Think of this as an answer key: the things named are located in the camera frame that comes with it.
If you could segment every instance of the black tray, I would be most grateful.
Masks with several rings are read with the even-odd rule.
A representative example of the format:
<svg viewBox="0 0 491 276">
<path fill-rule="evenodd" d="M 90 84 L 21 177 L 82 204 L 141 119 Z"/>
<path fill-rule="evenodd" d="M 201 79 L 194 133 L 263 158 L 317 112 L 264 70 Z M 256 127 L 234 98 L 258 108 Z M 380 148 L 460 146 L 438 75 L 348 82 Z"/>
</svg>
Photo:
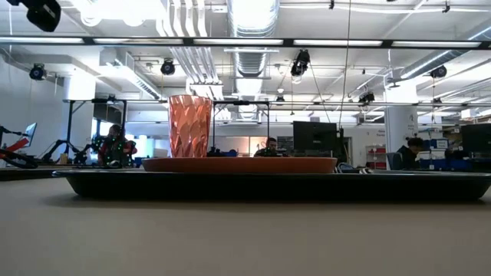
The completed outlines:
<svg viewBox="0 0 491 276">
<path fill-rule="evenodd" d="M 491 175 L 391 174 L 203 174 L 65 170 L 80 196 L 169 200 L 476 200 Z"/>
</svg>

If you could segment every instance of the white pillar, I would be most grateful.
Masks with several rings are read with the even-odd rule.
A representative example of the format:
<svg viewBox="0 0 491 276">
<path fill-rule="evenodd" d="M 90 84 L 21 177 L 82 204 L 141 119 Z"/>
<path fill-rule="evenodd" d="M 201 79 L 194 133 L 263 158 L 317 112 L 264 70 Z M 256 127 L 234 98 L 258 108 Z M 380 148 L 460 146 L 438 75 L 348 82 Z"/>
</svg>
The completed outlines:
<svg viewBox="0 0 491 276">
<path fill-rule="evenodd" d="M 390 103 L 417 103 L 416 84 L 411 80 L 397 83 L 399 87 L 386 87 L 385 100 Z M 397 152 L 407 145 L 406 138 L 417 133 L 416 107 L 387 107 L 385 110 L 385 140 L 388 153 Z"/>
<path fill-rule="evenodd" d="M 64 99 L 66 100 L 91 100 L 95 97 L 96 80 L 91 76 L 78 75 L 66 77 L 64 79 Z M 76 110 L 71 119 L 71 143 L 76 147 L 84 147 L 91 142 L 92 119 L 94 117 L 94 105 L 92 103 L 74 104 Z M 66 139 L 68 129 L 68 115 L 70 104 L 66 103 L 63 108 L 63 127 L 62 139 Z M 60 153 L 64 152 L 65 147 L 60 147 Z"/>
</svg>

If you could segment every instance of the workbench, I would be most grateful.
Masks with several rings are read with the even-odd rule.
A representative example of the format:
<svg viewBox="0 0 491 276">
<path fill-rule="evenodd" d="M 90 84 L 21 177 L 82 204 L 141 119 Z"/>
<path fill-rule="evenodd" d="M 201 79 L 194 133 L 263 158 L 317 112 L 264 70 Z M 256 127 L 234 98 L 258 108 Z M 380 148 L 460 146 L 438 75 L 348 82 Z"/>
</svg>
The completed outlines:
<svg viewBox="0 0 491 276">
<path fill-rule="evenodd" d="M 488 274 L 489 202 L 98 201 L 66 179 L 0 182 L 0 275 Z"/>
</svg>

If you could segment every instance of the ceiling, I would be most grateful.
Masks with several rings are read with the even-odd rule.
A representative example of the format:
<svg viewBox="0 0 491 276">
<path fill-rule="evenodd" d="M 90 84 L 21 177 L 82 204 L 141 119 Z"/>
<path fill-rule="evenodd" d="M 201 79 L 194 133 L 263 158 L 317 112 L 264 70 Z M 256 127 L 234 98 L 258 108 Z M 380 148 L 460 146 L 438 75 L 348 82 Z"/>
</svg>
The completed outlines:
<svg viewBox="0 0 491 276">
<path fill-rule="evenodd" d="M 74 3 L 88 0 L 58 0 L 63 8 L 61 23 L 53 34 L 41 33 L 25 18 L 24 7 L 11 7 L 7 2 L 0 2 L 0 35 L 94 35 L 94 36 L 159 36 L 155 28 L 155 21 L 146 20 L 139 27 L 129 27 L 122 20 L 103 20 L 95 27 L 88 27 L 81 21 L 81 15 Z M 448 13 L 441 11 L 413 14 L 390 14 L 393 11 L 409 11 L 420 0 L 398 0 L 387 3 L 385 0 L 357 0 L 352 1 L 349 9 L 348 0 L 336 0 L 334 10 L 319 7 L 326 6 L 329 1 L 302 1 L 281 0 L 281 8 L 277 21 L 275 36 L 279 38 L 367 38 L 367 39 L 439 39 L 456 40 L 462 38 L 469 30 L 489 20 L 489 12 L 453 11 L 491 10 L 491 2 L 487 0 L 452 0 L 452 9 Z M 228 37 L 227 14 L 225 0 L 205 0 L 206 3 L 206 29 L 211 37 Z M 423 3 L 420 10 L 439 9 L 445 7 L 444 0 L 428 0 Z M 14 46 L 12 53 L 16 54 L 66 54 L 91 67 L 99 74 L 106 74 L 105 65 L 100 63 L 103 48 L 96 46 Z M 186 75 L 175 61 L 176 73 L 172 76 L 163 76 L 160 66 L 164 58 L 173 58 L 169 48 L 129 47 L 118 48 L 118 52 L 129 52 L 136 61 L 137 70 L 146 76 L 161 93 L 167 88 L 185 87 Z M 422 50 L 361 50 L 361 49 L 309 49 L 311 55 L 311 68 L 305 72 L 300 84 L 293 84 L 289 74 L 292 59 L 298 53 L 297 48 L 281 48 L 278 53 L 270 54 L 266 71 L 267 80 L 262 85 L 264 99 L 275 99 L 277 90 L 285 90 L 285 99 L 294 101 L 318 100 L 318 95 L 324 98 L 340 101 L 360 84 L 369 80 L 374 74 L 388 67 L 406 67 L 421 58 L 431 54 L 432 51 Z M 212 48 L 213 61 L 217 68 L 219 78 L 223 83 L 224 95 L 231 95 L 235 90 L 234 70 L 231 54 L 225 53 L 223 48 Z M 446 64 L 448 75 L 456 74 L 468 67 L 491 58 L 491 51 L 473 51 Z M 63 66 L 48 67 L 48 70 L 63 71 Z M 430 77 L 417 77 L 418 96 L 421 100 L 428 100 L 450 90 L 491 77 L 491 63 L 485 64 L 474 71 L 461 74 L 459 77 L 437 85 L 435 89 L 429 87 L 432 83 Z M 121 76 L 108 77 L 120 87 L 115 91 L 111 86 L 100 83 L 97 92 L 101 94 L 117 94 L 118 97 L 135 98 L 141 93 L 138 88 Z M 472 92 L 462 96 L 461 100 L 471 97 L 481 97 L 491 93 L 489 88 Z M 383 94 L 376 93 L 381 99 Z M 141 110 L 162 109 L 160 105 L 141 105 Z"/>
</svg>

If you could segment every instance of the office chair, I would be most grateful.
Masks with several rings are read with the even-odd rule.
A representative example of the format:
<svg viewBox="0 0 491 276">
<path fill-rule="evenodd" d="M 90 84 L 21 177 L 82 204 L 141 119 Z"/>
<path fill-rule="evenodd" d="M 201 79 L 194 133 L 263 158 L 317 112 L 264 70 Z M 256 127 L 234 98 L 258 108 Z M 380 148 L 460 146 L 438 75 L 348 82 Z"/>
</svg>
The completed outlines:
<svg viewBox="0 0 491 276">
<path fill-rule="evenodd" d="M 402 154 L 400 153 L 387 153 L 387 161 L 389 162 L 390 170 L 402 170 Z"/>
</svg>

